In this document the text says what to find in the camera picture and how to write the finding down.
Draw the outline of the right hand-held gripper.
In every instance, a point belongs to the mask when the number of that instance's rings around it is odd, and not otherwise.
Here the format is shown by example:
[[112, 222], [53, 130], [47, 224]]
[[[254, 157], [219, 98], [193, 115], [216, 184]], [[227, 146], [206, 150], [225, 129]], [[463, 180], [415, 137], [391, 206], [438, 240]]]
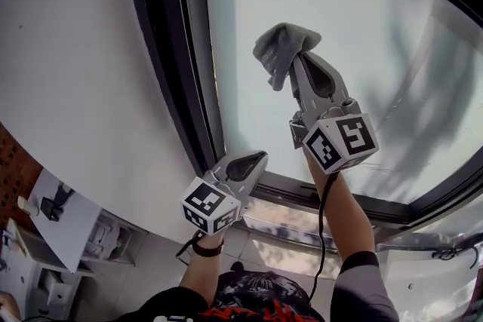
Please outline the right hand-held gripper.
[[[380, 150], [368, 114], [347, 98], [341, 74], [327, 61], [314, 53], [296, 55], [290, 80], [301, 111], [289, 121], [294, 147], [310, 154], [324, 173], [359, 165]], [[304, 124], [302, 112], [319, 115]]]

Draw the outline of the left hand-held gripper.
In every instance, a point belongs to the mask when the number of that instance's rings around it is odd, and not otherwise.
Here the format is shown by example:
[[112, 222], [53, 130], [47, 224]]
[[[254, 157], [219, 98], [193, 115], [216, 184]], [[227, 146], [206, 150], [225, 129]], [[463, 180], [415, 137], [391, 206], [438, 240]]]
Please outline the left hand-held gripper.
[[196, 177], [181, 196], [185, 219], [205, 235], [215, 235], [239, 221], [268, 161], [263, 150], [223, 157], [214, 172]]

